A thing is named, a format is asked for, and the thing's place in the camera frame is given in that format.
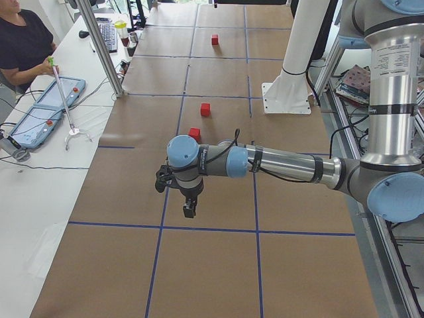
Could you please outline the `red block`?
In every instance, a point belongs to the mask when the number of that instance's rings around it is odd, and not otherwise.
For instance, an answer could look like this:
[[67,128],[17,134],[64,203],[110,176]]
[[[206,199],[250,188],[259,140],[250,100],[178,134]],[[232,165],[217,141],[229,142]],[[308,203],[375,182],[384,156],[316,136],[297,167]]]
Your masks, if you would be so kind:
[[200,114],[202,117],[209,117],[211,115],[211,104],[201,103]]
[[218,34],[212,34],[211,35],[211,45],[212,46],[218,46],[219,45],[219,35]]
[[194,138],[197,142],[201,142],[201,130],[197,127],[191,127],[189,129],[188,135]]

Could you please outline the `brown paper table cover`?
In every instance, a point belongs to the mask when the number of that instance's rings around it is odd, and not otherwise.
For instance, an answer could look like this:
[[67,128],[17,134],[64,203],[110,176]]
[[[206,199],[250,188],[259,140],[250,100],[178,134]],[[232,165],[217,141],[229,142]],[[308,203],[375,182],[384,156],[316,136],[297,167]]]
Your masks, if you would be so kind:
[[194,218],[156,171],[177,134],[214,145],[326,156],[318,107],[264,112],[280,71],[286,6],[153,10],[70,216],[33,317],[376,317],[343,194],[207,167]]

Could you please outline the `reacher grabber stick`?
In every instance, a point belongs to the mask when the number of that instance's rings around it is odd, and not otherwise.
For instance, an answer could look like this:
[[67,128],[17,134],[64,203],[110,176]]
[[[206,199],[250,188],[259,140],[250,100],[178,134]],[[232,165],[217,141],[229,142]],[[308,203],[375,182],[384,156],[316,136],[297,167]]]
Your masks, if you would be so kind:
[[74,122],[72,121],[72,118],[70,116],[70,112],[69,112],[69,108],[68,108],[68,103],[67,103],[67,100],[66,100],[66,96],[64,95],[63,85],[62,85],[62,82],[61,82],[60,77],[58,75],[57,67],[54,64],[54,59],[53,59],[53,57],[49,56],[49,57],[47,57],[47,60],[48,60],[48,63],[50,64],[50,66],[53,69],[53,73],[54,73],[54,77],[55,77],[55,80],[56,80],[56,84],[58,86],[58,91],[60,92],[60,96],[62,98],[62,103],[64,105],[64,109],[65,109],[65,112],[66,112],[66,117],[68,119],[69,126],[70,126],[70,131],[69,131],[68,135],[65,138],[65,150],[66,151],[69,150],[70,140],[72,138],[76,138],[79,135],[84,135],[84,136],[87,137],[88,141],[93,142],[93,139],[91,138],[90,134],[87,131],[82,130],[82,129],[79,129],[79,128],[77,128],[74,125]]

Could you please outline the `blue teach pendant upper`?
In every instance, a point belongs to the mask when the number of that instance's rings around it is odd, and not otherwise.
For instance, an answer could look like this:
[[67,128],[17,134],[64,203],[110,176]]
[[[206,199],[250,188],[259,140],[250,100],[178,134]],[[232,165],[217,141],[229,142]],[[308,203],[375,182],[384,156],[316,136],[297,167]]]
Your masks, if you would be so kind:
[[61,89],[58,87],[56,80],[53,80],[34,104],[44,109],[64,109],[62,101],[62,95],[64,95],[67,106],[71,107],[84,91],[86,81],[84,79],[60,76],[60,83]]

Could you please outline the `blue teach pendant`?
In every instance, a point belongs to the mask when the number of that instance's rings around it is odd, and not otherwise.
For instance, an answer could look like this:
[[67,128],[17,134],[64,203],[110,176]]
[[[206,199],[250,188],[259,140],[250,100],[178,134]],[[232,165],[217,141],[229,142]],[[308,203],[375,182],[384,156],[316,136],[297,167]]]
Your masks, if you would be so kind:
[[84,91],[86,81],[84,79],[60,76],[60,83],[61,89],[58,87],[56,80],[53,80],[34,104],[44,109],[64,109],[62,101],[62,95],[64,95],[67,106],[71,107]]
[[10,135],[27,149],[38,148],[62,119],[61,109],[31,107],[11,130]]

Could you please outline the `small metal cup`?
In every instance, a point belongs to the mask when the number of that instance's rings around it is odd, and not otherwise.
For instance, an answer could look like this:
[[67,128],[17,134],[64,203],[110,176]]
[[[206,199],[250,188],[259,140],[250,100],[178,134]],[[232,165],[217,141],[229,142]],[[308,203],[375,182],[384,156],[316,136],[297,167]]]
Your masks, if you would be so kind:
[[129,33],[129,40],[130,40],[130,43],[136,44],[138,42],[137,33],[136,32],[130,32]]

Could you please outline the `blue teach pendant lower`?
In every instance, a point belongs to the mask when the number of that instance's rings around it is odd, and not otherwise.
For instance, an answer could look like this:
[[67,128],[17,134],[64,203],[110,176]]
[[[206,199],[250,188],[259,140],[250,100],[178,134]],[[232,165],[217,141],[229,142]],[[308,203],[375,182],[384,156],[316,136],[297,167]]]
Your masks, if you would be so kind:
[[31,107],[11,130],[10,135],[27,149],[38,148],[62,119],[61,109]]

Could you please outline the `yellow lid cup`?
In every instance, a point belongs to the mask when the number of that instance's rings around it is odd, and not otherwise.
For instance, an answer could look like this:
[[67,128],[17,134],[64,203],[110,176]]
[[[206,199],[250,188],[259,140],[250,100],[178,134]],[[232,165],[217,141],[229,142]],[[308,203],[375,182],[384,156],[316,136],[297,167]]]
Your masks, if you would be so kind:
[[123,46],[127,47],[129,45],[127,23],[123,20],[119,20],[114,23],[114,27],[117,30],[117,33],[119,35],[119,38],[121,39],[121,42],[123,43]]

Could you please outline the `black keyboard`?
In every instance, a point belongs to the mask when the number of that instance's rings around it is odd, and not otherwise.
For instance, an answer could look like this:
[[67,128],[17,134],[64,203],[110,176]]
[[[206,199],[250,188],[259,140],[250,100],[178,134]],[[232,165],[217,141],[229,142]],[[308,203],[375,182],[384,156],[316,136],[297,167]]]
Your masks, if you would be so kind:
[[117,52],[117,31],[112,23],[98,24],[106,49],[109,53]]

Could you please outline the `black computer mouse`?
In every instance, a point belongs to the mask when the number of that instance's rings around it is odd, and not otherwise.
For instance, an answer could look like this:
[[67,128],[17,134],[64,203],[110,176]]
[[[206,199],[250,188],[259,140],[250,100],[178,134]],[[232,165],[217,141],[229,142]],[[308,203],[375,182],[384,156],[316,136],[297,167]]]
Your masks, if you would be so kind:
[[78,36],[79,36],[81,39],[87,38],[87,37],[89,36],[89,32],[88,32],[88,31],[86,31],[86,30],[81,30],[81,31],[79,31]]

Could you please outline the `stack of magazines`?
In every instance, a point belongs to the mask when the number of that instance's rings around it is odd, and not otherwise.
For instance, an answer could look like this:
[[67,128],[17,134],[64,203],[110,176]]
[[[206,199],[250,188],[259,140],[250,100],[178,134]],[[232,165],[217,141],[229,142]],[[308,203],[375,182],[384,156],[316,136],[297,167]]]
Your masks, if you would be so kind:
[[338,82],[335,93],[353,103],[368,105],[370,100],[370,70],[354,65]]

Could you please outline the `person in black shirt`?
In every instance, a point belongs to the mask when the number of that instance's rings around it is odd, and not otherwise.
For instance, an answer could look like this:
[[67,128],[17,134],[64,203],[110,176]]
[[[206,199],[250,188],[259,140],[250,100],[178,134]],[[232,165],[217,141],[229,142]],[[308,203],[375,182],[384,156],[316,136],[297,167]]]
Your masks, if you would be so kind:
[[1,2],[1,73],[12,86],[26,91],[36,77],[54,75],[49,59],[56,49],[35,12],[18,1]]

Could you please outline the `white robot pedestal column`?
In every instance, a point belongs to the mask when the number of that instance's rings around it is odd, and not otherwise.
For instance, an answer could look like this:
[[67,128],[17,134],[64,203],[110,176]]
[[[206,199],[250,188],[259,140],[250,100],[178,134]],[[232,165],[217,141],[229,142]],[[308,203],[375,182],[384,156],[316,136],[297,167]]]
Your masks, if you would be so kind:
[[298,2],[282,70],[272,83],[262,84],[266,114],[309,115],[306,73],[319,31],[326,18],[333,20],[336,1]]

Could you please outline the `aluminium frame post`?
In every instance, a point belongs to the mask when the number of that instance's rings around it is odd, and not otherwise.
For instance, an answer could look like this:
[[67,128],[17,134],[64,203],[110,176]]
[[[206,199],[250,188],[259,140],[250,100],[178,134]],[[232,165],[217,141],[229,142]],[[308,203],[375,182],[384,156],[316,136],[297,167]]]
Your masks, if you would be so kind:
[[103,66],[107,79],[113,88],[113,92],[116,98],[123,95],[124,90],[118,78],[116,69],[112,63],[111,57],[95,20],[95,15],[92,11],[92,5],[87,0],[76,0],[78,9],[83,17],[86,27],[90,33],[90,37],[93,41],[93,45],[99,56],[100,62]]

